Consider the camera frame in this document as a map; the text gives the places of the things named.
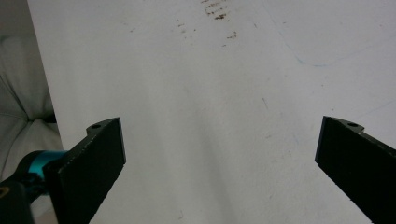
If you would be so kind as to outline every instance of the white table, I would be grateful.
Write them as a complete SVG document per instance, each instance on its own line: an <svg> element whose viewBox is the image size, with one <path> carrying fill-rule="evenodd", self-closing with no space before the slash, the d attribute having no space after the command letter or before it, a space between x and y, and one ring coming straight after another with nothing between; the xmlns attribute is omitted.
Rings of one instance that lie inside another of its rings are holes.
<svg viewBox="0 0 396 224"><path fill-rule="evenodd" d="M395 1L29 5L64 147L121 117L92 223L371 223L314 158L324 115L396 146Z"/></svg>

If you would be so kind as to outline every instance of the gray fabric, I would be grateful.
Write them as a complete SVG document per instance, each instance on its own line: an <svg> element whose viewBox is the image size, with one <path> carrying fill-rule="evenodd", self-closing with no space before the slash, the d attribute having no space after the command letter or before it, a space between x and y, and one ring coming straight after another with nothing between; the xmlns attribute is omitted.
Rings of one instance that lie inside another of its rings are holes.
<svg viewBox="0 0 396 224"><path fill-rule="evenodd" d="M36 150L62 149L35 36L0 36L0 180ZM50 209L49 197L32 204L36 217Z"/></svg>

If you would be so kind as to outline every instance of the white surface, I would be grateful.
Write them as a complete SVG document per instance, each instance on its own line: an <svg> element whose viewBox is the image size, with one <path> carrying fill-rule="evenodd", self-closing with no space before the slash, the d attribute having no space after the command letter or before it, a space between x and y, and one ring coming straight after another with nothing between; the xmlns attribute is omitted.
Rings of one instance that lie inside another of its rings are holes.
<svg viewBox="0 0 396 224"><path fill-rule="evenodd" d="M92 223L370 223L314 158L323 115L396 146L393 1L29 4L64 147L121 117Z"/></svg>

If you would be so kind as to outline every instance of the screw hole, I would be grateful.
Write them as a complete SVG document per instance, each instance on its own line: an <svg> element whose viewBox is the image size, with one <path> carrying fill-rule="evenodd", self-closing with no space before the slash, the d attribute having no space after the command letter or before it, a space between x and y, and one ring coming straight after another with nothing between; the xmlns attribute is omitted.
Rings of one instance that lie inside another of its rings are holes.
<svg viewBox="0 0 396 224"><path fill-rule="evenodd" d="M358 127L359 125L356 123L348 123L347 125L351 126L351 127Z"/></svg>
<svg viewBox="0 0 396 224"><path fill-rule="evenodd" d="M9 193L9 188L0 188L0 199Z"/></svg>
<svg viewBox="0 0 396 224"><path fill-rule="evenodd" d="M99 125L99 124L95 124L95 125L92 125L92 126L91 126L92 129L98 129L98 128L100 128L100 127L102 127L102 126Z"/></svg>

